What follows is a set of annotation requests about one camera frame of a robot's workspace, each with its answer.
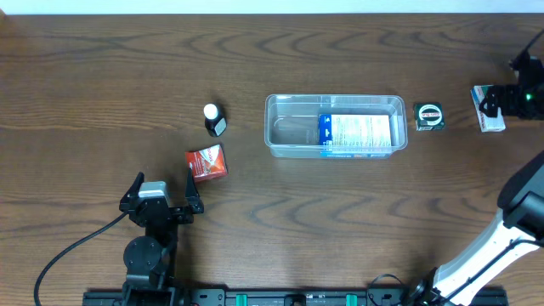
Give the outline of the white green Panadol box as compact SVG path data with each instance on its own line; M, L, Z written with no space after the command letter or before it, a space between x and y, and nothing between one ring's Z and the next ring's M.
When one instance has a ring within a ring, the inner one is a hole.
M480 103L484 100L489 88L491 88L491 85L474 86L471 89L471 96L479 120L480 130L482 133L502 132L506 129L502 113L498 111L497 117L488 117L479 109Z

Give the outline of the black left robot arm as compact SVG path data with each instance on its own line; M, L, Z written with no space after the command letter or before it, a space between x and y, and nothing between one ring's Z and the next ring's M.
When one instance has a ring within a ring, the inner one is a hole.
M144 229L144 234L130 241L123 253L127 268L122 287L122 306L188 306L188 290L174 281L178 227L194 222L204 206L193 173L188 171L185 185L186 204L170 204L164 181L146 182L138 173L121 198L119 209Z

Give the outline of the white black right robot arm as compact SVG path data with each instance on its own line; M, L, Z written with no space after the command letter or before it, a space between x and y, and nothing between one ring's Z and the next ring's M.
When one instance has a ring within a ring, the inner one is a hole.
M502 189L491 223L456 258L432 269L405 305L469 305L510 264L543 248L543 154L515 173Z

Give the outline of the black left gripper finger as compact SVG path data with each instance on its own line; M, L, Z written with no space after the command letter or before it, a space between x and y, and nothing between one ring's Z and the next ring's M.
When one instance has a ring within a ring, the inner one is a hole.
M123 202L130 202L133 199L138 198L138 193L141 184L145 181L145 175L142 172L139 172L133 181L132 185L129 187L125 195L122 197Z
M200 194L196 188L196 182L194 180L192 170L189 169L187 173L186 186L185 186L185 200L192 208L201 207Z

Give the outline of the blue fever patch box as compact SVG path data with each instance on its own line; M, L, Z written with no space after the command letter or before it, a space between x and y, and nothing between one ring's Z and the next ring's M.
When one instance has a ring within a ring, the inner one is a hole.
M387 115L322 114L318 128L322 157L384 157L391 153Z

